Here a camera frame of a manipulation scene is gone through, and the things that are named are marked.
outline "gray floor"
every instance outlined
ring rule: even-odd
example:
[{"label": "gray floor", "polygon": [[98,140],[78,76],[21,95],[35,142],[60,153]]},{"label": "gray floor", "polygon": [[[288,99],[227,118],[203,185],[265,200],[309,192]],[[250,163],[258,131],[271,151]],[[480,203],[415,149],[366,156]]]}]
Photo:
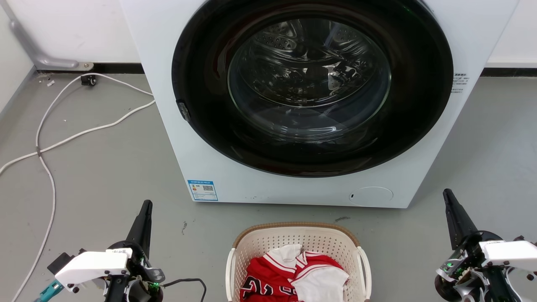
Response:
[{"label": "gray floor", "polygon": [[[0,121],[0,164],[34,151],[39,121],[73,78],[53,75],[28,84]],[[149,89],[142,75],[115,75]],[[108,124],[151,99],[101,80],[68,89],[46,120],[40,143],[50,146]],[[481,78],[411,206],[376,208],[209,204],[191,201],[156,106],[123,123],[87,134],[44,155],[57,188],[56,219],[34,275],[19,301],[34,300],[53,278],[58,254],[104,250],[124,239],[144,199],[154,202],[151,263],[169,280],[200,277],[205,301],[225,301],[224,266],[235,237],[266,222],[337,222],[361,241],[373,269],[372,301],[442,301],[435,269],[450,255],[441,192],[452,188],[479,229],[535,241],[537,212],[537,80]],[[52,190],[37,157],[0,176],[0,290],[11,299],[26,276],[50,217]],[[537,297],[519,272],[515,286]],[[95,288],[53,301],[102,301]],[[164,301],[199,301],[198,284],[165,290]]]}]

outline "laundry basket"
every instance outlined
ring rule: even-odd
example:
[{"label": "laundry basket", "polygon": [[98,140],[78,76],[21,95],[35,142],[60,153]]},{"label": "laundry basket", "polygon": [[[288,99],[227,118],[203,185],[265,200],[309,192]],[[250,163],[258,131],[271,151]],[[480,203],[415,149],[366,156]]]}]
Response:
[{"label": "laundry basket", "polygon": [[226,295],[229,302],[239,302],[239,290],[246,277],[246,267],[254,257],[285,245],[299,243],[336,260],[349,274],[344,287],[346,302],[365,302],[371,296],[371,268],[358,239],[347,229],[317,222],[281,222],[252,226],[233,243],[226,264]]}]

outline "white wall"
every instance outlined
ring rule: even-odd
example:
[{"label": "white wall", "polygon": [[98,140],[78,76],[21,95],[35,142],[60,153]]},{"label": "white wall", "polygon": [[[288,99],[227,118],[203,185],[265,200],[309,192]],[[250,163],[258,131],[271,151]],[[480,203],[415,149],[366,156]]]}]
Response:
[{"label": "white wall", "polygon": [[8,16],[0,8],[0,113],[33,67],[8,23]]},{"label": "white wall", "polygon": [[[7,2],[49,55],[91,62],[140,61],[118,0]],[[520,0],[488,67],[537,67],[535,16],[537,0]]]}]

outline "front-loading washing machine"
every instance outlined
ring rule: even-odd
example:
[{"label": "front-loading washing machine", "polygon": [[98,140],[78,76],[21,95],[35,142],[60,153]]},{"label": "front-loading washing machine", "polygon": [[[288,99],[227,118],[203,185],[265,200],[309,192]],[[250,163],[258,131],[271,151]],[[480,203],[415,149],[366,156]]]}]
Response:
[{"label": "front-loading washing machine", "polygon": [[193,200],[405,208],[517,2],[122,7]]}]

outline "black baseboard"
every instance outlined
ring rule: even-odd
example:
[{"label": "black baseboard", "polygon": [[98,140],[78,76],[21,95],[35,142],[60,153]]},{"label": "black baseboard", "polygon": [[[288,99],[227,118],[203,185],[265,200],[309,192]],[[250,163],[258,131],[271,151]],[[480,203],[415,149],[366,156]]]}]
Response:
[{"label": "black baseboard", "polygon": [[484,77],[536,77],[537,68],[484,68]]},{"label": "black baseboard", "polygon": [[[95,63],[89,71],[39,70],[50,74],[145,74],[141,63]],[[537,68],[484,68],[483,77],[537,77]]]}]

